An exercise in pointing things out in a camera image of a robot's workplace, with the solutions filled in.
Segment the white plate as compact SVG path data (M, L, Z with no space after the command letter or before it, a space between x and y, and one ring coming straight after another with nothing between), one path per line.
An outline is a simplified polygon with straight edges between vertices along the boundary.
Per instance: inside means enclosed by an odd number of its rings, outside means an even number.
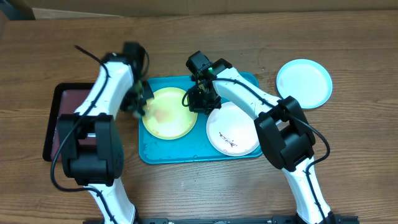
M210 113L206 134L211 145L227 156L245 156L259 146L254 121L230 101Z

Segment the light blue plate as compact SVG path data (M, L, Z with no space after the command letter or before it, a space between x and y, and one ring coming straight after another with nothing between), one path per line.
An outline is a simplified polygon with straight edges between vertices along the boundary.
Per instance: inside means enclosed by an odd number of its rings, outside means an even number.
M329 72L309 59L295 59L283 65L277 73L276 87L282 98L292 96L303 109L324 105L333 92Z

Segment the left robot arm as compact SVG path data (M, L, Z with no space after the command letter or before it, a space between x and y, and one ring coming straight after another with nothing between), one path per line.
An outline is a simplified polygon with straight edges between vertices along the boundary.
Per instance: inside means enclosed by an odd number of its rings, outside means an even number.
M58 119L60 145L50 179L62 192L89 192L103 214L103 223L140 223L128 199L121 174L124 149L116 127L119 110L136 118L154 93L143 78L149 54L137 42L126 42L120 53L97 58L98 78L83 103Z

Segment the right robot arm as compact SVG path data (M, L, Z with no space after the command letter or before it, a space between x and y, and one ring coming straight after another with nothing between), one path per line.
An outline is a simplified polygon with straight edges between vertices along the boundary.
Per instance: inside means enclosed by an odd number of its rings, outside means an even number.
M262 91L223 58L211 62L197 51L189 56L186 66L195 84L182 104L192 112L210 114L226 98L253 119L262 153L290 185L297 223L338 223L315 173L315 164L327 158L314 158L315 139L326 139L309 125L299 102L291 96L280 99Z

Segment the green rimmed plate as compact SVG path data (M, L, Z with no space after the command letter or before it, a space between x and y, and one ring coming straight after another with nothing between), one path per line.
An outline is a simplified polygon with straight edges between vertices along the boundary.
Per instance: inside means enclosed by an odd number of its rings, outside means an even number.
M154 97L147 100L142 122L151 135L159 139L174 140L192 130L198 114L183 106L185 94L183 89L167 87L155 91Z

